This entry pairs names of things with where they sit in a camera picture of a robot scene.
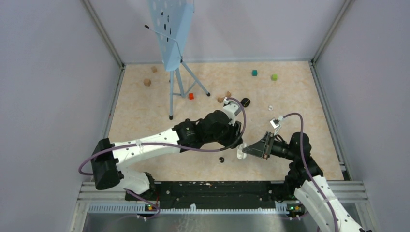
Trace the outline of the white charging case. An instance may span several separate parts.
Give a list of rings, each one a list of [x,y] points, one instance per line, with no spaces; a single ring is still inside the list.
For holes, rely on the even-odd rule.
[[[243,149],[247,146],[246,143],[242,143],[237,147],[237,158],[243,160],[247,157],[247,153],[243,151]]]

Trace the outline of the black earbud charging case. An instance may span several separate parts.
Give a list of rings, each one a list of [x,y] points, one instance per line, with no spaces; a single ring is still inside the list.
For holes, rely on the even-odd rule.
[[[250,105],[250,99],[249,98],[243,98],[242,100],[241,100],[241,105],[243,106],[243,107],[248,107],[249,105]]]

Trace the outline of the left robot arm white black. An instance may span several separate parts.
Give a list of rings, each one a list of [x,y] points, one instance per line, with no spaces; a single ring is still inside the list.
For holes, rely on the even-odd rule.
[[[149,200],[155,194],[154,180],[147,172],[138,173],[129,166],[161,155],[185,151],[205,152],[203,145],[218,143],[220,151],[233,149],[242,142],[243,123],[216,110],[204,118],[183,122],[163,132],[137,140],[112,143],[98,141],[90,158],[96,190],[119,186]]]

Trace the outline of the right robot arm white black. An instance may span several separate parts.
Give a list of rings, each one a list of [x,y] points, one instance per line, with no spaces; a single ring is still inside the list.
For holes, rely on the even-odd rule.
[[[330,189],[316,161],[310,155],[309,137],[295,132],[289,142],[279,141],[268,132],[258,142],[243,146],[241,152],[258,158],[276,156],[290,160],[283,190],[274,196],[297,199],[312,216],[321,232],[363,232]]]

